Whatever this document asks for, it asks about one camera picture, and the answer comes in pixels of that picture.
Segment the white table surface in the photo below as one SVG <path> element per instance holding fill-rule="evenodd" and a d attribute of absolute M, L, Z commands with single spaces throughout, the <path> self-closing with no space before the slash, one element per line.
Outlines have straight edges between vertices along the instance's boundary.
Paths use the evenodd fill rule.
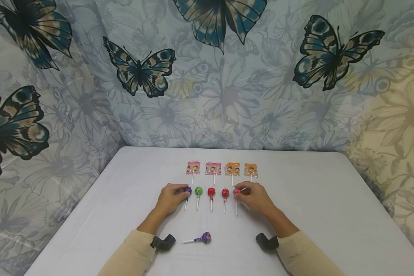
<path fill-rule="evenodd" d="M 368 186 L 342 154 L 332 152 L 244 151 L 124 147 L 81 200 L 27 276 L 94 276 L 106 260 L 155 206 L 161 188 L 189 183 L 188 161 L 201 162 L 195 186 L 201 186 L 199 211 L 191 195 L 161 225 L 158 236 L 175 236 L 169 252 L 160 252 L 147 276 L 288 275 L 276 253 L 255 241 L 274 235 L 263 218 L 233 198 L 223 213 L 221 190 L 232 192 L 230 176 L 216 176 L 210 213 L 204 175 L 206 162 L 257 163 L 259 178 L 273 202 L 327 253 L 347 276 L 414 276 L 414 248 L 394 224 Z M 234 177 L 235 183 L 250 177 Z M 212 234 L 212 243 L 182 241 Z"/>

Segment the left hand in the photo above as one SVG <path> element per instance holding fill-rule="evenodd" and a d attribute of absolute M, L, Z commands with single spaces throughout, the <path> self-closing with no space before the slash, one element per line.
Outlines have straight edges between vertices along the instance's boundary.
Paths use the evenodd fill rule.
<path fill-rule="evenodd" d="M 180 189 L 188 187 L 187 184 L 172 184 L 168 183 L 164 188 L 161 189 L 161 194 L 158 197 L 158 202 L 156 203 L 155 210 L 160 212 L 163 215 L 169 215 L 174 212 L 179 203 L 186 199 L 190 193 L 182 192 L 176 194 Z"/>

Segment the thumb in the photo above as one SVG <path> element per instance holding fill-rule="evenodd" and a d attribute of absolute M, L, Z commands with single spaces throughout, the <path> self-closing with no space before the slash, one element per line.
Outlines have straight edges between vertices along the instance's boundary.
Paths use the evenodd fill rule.
<path fill-rule="evenodd" d="M 247 204 L 249 195 L 236 194 L 235 197 L 237 198 L 237 200 L 242 201 L 245 204 Z"/>
<path fill-rule="evenodd" d="M 177 195 L 178 200 L 181 202 L 186 199 L 190 195 L 189 192 L 182 192 L 181 194 Z"/>

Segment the floral curtain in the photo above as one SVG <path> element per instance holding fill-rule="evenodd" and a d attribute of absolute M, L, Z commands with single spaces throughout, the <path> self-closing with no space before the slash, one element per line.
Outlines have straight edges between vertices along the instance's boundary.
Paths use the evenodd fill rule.
<path fill-rule="evenodd" d="M 414 245 L 414 0 L 0 1 L 0 275 L 124 145 L 342 152 Z"/>

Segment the purple lollipop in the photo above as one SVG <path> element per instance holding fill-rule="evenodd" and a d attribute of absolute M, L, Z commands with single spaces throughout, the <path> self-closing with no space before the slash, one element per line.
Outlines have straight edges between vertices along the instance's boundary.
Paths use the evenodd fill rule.
<path fill-rule="evenodd" d="M 210 235 L 209 232 L 205 232 L 201 238 L 196 238 L 194 240 L 190 240 L 190 241 L 183 241 L 183 243 L 189 243 L 189 242 L 197 242 L 197 241 L 202 241 L 205 244 L 208 244 L 212 241 L 212 236 Z"/>
<path fill-rule="evenodd" d="M 190 195 L 192 194 L 192 188 L 190 188 L 190 187 L 187 187 L 187 188 L 185 188 L 184 189 L 184 192 L 189 192 L 190 193 Z M 189 197 L 186 197 L 186 203 L 184 204 L 184 211 L 186 210 L 186 208 L 187 208 L 187 201 L 189 201 Z"/>

